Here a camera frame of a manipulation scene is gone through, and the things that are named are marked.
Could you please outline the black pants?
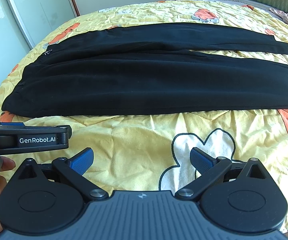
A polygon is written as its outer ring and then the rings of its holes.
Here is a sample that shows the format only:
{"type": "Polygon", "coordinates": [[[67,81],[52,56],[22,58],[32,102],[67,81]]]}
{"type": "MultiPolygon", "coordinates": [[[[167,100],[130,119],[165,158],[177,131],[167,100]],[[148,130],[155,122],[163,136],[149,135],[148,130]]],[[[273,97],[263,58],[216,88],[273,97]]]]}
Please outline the black pants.
{"type": "Polygon", "coordinates": [[[288,55],[288,44],[198,23],[89,31],[50,45],[25,66],[2,110],[40,118],[288,109],[287,64],[219,50],[288,55]]]}

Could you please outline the yellow carrot-print bed quilt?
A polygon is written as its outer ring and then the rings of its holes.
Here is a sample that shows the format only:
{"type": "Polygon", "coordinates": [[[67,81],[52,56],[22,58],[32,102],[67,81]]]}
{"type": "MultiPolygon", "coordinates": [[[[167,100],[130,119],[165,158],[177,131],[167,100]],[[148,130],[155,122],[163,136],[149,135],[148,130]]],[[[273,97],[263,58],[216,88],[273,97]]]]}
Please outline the yellow carrot-print bed quilt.
{"type": "MultiPolygon", "coordinates": [[[[74,35],[143,24],[192,22],[253,30],[288,43],[288,25],[260,9],[205,1],[158,1],[102,9],[64,23],[45,37],[11,71],[0,86],[0,121],[28,126],[69,125],[73,135],[66,150],[34,153],[46,163],[69,157],[86,147],[94,150],[87,179],[113,190],[172,190],[194,180],[190,149],[200,146],[214,155],[262,161],[288,202],[288,110],[250,110],[140,116],[50,116],[23,118],[1,110],[4,99],[20,81],[23,69],[74,35]]],[[[288,55],[225,52],[225,56],[259,58],[288,64],[288,55]]],[[[288,235],[288,213],[281,228],[288,235]]]]}

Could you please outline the white sliding wardrobe door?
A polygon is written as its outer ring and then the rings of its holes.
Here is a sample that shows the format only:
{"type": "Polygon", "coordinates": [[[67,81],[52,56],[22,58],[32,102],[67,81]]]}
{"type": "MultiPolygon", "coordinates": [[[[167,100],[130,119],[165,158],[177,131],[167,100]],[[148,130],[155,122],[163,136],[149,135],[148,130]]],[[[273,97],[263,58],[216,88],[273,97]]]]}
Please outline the white sliding wardrobe door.
{"type": "Polygon", "coordinates": [[[7,0],[28,46],[79,15],[74,0],[7,0]]]}

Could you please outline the pink crumpled cloth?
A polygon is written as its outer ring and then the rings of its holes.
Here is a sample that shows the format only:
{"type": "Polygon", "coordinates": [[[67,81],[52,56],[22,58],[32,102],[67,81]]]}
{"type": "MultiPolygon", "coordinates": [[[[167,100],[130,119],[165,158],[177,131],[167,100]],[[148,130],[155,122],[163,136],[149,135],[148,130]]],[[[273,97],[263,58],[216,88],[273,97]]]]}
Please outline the pink crumpled cloth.
{"type": "Polygon", "coordinates": [[[288,13],[282,10],[276,9],[276,8],[269,8],[269,10],[270,10],[270,14],[273,17],[278,18],[279,20],[283,21],[284,23],[288,25],[288,13]]]}

